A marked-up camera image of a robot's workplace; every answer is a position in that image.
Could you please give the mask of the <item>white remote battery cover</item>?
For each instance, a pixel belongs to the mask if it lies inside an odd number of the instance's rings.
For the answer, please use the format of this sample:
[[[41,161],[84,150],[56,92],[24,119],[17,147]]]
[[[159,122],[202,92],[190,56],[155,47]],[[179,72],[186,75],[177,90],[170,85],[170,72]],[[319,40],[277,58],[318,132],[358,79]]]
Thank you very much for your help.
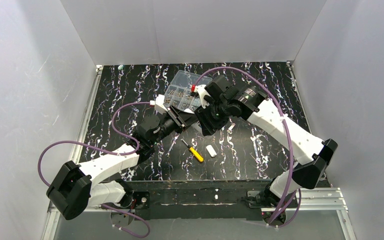
[[[205,148],[211,158],[214,158],[217,156],[217,152],[215,151],[212,145],[207,145]]]

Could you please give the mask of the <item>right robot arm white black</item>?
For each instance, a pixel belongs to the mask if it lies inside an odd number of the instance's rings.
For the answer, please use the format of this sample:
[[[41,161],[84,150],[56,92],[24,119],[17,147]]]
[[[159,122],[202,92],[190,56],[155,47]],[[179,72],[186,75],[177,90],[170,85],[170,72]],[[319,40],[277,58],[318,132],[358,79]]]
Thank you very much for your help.
[[[316,137],[281,114],[268,94],[256,85],[236,86],[220,75],[206,85],[192,85],[191,95],[199,97],[201,103],[194,114],[203,135],[213,135],[231,117],[241,118],[273,137],[297,161],[258,196],[249,198],[252,204],[274,206],[300,188],[314,189],[338,148],[333,139]]]

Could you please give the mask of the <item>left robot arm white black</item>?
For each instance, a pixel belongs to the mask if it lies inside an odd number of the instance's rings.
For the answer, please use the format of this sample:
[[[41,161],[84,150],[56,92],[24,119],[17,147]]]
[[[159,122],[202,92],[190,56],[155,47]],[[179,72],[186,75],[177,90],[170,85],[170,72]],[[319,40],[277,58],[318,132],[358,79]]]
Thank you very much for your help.
[[[76,164],[68,161],[58,171],[46,192],[66,220],[79,216],[87,207],[120,203],[130,191],[120,180],[104,180],[148,160],[155,144],[171,133],[182,133],[198,121],[194,113],[169,107],[158,117],[148,115],[136,127],[132,139],[96,160]]]

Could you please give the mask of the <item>white remote control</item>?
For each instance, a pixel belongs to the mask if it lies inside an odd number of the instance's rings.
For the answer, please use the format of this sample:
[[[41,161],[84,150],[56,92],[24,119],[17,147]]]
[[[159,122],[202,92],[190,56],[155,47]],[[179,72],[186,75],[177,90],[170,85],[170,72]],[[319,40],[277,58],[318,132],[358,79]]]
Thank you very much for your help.
[[[193,123],[191,127],[193,127],[193,129],[195,129],[197,132],[202,133],[202,128],[198,121]]]

